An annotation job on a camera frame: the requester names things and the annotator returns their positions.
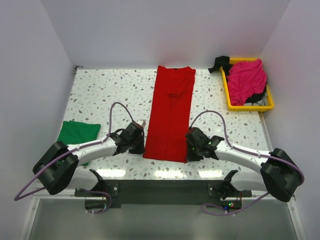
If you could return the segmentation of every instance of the yellow basket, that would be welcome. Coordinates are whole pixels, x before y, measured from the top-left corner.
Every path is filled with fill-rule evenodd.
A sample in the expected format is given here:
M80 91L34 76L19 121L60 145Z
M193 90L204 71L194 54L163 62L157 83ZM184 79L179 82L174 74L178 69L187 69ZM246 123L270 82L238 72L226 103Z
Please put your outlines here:
M238 62L243 62L243 61L253 62L255 60L257 60L257 59L256 58L230 58L229 63L236 64ZM225 97L226 97L226 102L228 104L229 111L234 111L234 112L240 112L240 111L243 111L243 112L244 111L247 111L247 112L266 112L266 111L274 108L275 104L272 99L271 92L270 92L268 85L266 85L266 93L268 95L266 98L267 106L232 106L231 102L230 102L226 74L225 74L225 71L223 70L222 67L220 67L220 72L221 72L222 78L223 78Z

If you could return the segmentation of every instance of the black cloth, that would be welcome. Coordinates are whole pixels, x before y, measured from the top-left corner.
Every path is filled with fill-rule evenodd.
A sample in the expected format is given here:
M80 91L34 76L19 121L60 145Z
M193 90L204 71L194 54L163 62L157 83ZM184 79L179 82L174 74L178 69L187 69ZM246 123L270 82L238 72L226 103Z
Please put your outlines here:
M223 69L223 71L225 73L226 82L228 82L227 76L229 76L229 71L233 66L232 64L229 63L229 61L230 61L230 57L228 57L228 56L216 57L215 60L214 60L214 66L211 67L211 68L208 68L208 70L209 70L210 73L213 73L213 72L219 71L220 67L222 67L222 69ZM245 103L248 104L248 103L259 102L265 96L266 91L267 91L267 84L265 85L264 90L263 90L262 93L253 94L252 96L247 98Z

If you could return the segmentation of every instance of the pink cloth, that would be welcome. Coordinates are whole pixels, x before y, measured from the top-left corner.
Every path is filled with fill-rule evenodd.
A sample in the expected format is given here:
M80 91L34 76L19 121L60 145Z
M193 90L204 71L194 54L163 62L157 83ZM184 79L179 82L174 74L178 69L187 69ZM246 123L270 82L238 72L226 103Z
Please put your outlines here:
M233 106L243 106L253 94L261 94L267 83L267 74L262 67L261 59L236 63L230 69L227 78Z

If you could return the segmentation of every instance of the pile of clothes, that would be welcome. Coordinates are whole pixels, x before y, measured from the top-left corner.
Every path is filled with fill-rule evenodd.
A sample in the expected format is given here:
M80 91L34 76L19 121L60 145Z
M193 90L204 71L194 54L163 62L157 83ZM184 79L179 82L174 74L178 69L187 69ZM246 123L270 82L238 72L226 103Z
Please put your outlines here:
M232 106L267 106L267 74L261 59L241 61L234 65L230 57L220 56L214 61L209 72L219 71L226 76L230 102Z

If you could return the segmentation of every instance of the white table surface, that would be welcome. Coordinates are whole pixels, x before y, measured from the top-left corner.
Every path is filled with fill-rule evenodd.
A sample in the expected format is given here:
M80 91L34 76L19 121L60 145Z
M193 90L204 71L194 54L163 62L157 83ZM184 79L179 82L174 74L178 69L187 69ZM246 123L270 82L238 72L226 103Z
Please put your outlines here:
M100 138L108 131L110 106L118 101L128 107L135 120L146 120L145 137L148 137L156 75L156 69L78 69L64 121L101 124ZM196 70L189 122L203 110L215 110L224 116L232 142L268 150L257 112L228 111L220 72ZM114 108L112 116L112 131L125 128L130 122L121 106ZM202 115L194 126L210 137L224 137L222 121L211 113ZM104 179L126 180L219 180L231 170L252 171L215 159L179 163L127 153L96 159L90 162L88 168L97 170Z

